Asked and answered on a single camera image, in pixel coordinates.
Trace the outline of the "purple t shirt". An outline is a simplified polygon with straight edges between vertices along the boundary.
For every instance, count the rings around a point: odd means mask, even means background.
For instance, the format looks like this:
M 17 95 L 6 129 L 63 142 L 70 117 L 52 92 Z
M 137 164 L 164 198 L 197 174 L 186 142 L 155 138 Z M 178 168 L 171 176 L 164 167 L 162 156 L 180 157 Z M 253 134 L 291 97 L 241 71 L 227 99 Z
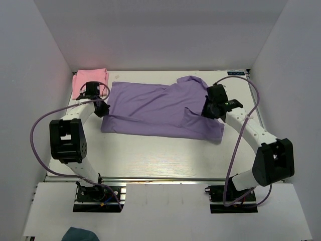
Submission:
M 196 76 L 172 85 L 114 82 L 102 133 L 186 138 L 221 143 L 224 124 L 201 115 L 207 84 Z

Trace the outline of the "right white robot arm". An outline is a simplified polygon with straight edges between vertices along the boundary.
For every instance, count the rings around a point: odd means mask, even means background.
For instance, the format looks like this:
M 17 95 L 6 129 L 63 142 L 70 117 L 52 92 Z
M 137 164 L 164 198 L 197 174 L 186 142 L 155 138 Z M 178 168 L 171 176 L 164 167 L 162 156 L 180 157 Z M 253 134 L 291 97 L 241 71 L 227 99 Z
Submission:
M 250 119 L 239 101 L 228 99 L 223 85 L 207 88 L 202 116 L 221 119 L 237 131 L 255 153 L 250 170 L 229 178 L 232 184 L 227 186 L 226 193 L 230 199 L 238 200 L 246 189 L 265 187 L 294 175 L 292 142 L 277 138 Z

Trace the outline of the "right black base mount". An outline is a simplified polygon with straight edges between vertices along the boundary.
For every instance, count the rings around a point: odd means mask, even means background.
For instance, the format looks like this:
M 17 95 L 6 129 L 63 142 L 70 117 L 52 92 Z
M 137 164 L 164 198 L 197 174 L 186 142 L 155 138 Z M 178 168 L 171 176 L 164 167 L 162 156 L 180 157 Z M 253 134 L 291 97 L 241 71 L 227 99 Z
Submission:
M 234 187 L 228 187 L 226 204 L 223 204 L 224 185 L 211 185 L 204 189 L 209 195 L 211 214 L 236 214 L 257 213 L 256 196 L 253 190 L 245 196 L 247 190 L 237 191 Z

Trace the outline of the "blue table label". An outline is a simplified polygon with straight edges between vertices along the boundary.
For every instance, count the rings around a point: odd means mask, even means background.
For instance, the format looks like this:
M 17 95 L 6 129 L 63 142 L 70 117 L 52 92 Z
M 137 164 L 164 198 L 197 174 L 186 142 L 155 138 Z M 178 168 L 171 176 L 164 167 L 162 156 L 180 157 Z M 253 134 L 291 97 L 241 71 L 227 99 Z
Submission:
M 245 76 L 245 72 L 243 71 L 228 71 L 227 74 L 229 76 Z

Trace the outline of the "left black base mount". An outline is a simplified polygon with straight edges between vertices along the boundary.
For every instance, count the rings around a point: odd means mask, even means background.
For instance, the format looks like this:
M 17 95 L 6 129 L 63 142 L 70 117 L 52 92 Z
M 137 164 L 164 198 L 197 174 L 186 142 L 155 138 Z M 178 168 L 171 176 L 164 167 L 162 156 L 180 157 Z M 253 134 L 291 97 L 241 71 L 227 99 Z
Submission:
M 121 186 L 110 186 L 112 191 L 101 186 L 77 186 L 74 213 L 120 213 L 124 206 L 124 192 Z

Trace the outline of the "pink t shirt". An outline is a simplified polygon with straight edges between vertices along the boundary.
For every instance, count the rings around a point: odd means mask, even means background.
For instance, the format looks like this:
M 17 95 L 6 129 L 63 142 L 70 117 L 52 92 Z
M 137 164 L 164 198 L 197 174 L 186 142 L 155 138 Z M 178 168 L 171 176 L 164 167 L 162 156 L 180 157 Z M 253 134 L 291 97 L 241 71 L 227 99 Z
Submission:
M 75 100 L 82 91 L 85 90 L 85 86 L 81 89 L 85 83 L 90 81 L 97 81 L 108 85 L 109 73 L 107 69 L 94 69 L 94 70 L 78 70 L 72 79 L 72 99 Z

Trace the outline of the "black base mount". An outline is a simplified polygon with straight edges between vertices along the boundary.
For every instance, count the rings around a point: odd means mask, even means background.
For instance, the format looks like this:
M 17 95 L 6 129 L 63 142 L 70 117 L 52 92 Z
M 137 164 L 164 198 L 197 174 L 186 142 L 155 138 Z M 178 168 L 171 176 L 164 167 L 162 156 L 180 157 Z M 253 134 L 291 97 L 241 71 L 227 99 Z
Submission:
M 256 196 L 253 190 L 245 196 L 247 190 L 237 191 L 234 187 L 228 187 L 226 204 L 223 204 L 224 185 L 211 185 L 204 189 L 209 195 L 211 214 L 236 214 L 257 213 Z
M 101 186 L 77 186 L 74 213 L 120 213 L 124 206 L 124 192 L 121 186 L 110 186 L 112 191 Z

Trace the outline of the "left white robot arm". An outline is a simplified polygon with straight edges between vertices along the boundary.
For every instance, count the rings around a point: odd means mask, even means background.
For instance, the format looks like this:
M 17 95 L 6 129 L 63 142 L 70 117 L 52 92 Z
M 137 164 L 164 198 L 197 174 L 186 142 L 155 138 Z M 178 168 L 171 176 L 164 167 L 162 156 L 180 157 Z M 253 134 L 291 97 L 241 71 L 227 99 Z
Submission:
M 83 129 L 91 115 L 99 118 L 109 114 L 110 105 L 101 97 L 100 89 L 109 88 L 100 82 L 90 81 L 80 88 L 76 105 L 61 118 L 49 124 L 51 156 L 69 167 L 77 176 L 80 186 L 89 187 L 94 200 L 105 197 L 106 188 L 101 185 L 101 176 L 87 158 L 88 145 Z

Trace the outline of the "dark teal cloth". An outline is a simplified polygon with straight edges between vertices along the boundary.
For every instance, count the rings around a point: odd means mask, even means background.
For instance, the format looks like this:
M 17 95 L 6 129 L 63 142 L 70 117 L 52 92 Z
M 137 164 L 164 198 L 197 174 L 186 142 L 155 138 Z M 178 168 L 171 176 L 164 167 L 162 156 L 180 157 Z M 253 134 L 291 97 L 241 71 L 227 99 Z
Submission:
M 92 231 L 70 227 L 63 235 L 61 241 L 100 241 L 100 239 Z

